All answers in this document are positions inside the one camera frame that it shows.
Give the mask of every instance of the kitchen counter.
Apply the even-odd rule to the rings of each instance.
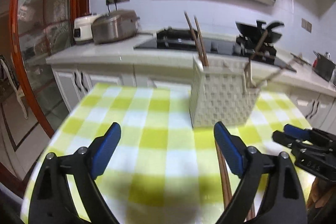
[[[193,57],[197,52],[178,51],[178,50],[145,50],[133,47],[152,39],[151,35],[138,35],[134,38],[103,45],[80,45],[65,49],[49,58],[46,58],[47,64],[134,64],[134,65],[158,65],[166,67],[177,67],[191,69],[193,66]],[[232,36],[222,36],[222,39],[232,40]],[[278,49],[277,56],[288,62],[291,55],[281,49]],[[236,59],[237,57],[223,55],[224,59]],[[276,67],[252,62],[253,78],[264,78],[277,71]],[[318,76],[310,67],[294,64],[292,67],[297,73],[284,70],[276,77],[273,82],[293,87],[304,88],[316,91],[325,95],[336,97],[336,89],[332,83],[329,83]]]

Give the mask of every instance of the blue gripper pad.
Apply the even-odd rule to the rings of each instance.
[[[295,127],[289,124],[283,127],[283,132],[286,135],[289,135],[293,138],[297,138],[299,140],[307,141],[310,139],[308,130],[304,130],[304,129],[301,129],[301,128],[298,128],[298,127]]]
[[[231,172],[238,177],[241,177],[244,173],[243,157],[232,142],[231,134],[221,122],[215,124],[214,136]]]
[[[92,157],[91,177],[93,180],[104,173],[120,138],[121,128],[120,125],[115,122],[108,129],[103,142],[96,154]]]

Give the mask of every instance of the white woven basket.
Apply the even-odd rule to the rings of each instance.
[[[194,58],[194,78],[189,110],[193,127],[244,124],[250,116],[260,93],[252,88],[252,69],[244,71],[246,61],[211,57],[209,67]]]

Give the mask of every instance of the glass door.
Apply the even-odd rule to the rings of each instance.
[[[12,0],[13,61],[28,104],[49,136],[68,110],[45,58],[72,44],[69,0]]]

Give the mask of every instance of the green checkered tablecloth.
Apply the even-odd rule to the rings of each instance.
[[[113,122],[122,136],[96,184],[120,223],[215,223],[224,210],[212,128],[192,129],[189,92],[97,84],[72,111],[41,155],[28,183],[21,218],[28,223],[29,203],[48,152],[74,153],[106,133]],[[289,98],[262,92],[244,126],[228,128],[246,145],[277,155],[285,150],[271,134],[287,123],[310,127]],[[314,180],[298,170],[306,198]],[[239,180],[230,173],[232,192]],[[80,217],[89,220],[72,176],[70,190]],[[260,204],[266,177],[255,199]]]

